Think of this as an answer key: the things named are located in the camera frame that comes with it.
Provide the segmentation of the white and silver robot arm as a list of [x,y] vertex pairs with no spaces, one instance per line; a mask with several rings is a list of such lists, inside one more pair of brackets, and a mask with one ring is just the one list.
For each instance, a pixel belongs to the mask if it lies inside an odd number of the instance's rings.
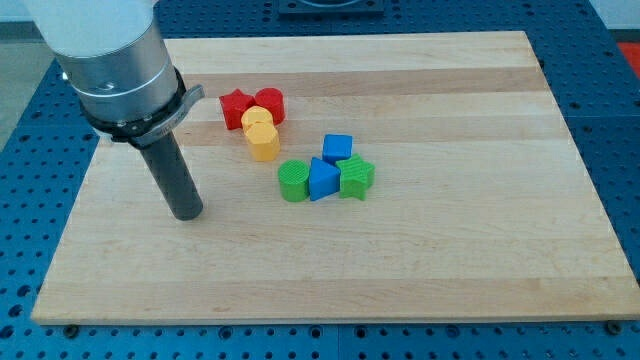
[[151,0],[24,0],[90,125],[145,148],[205,95],[186,88]]

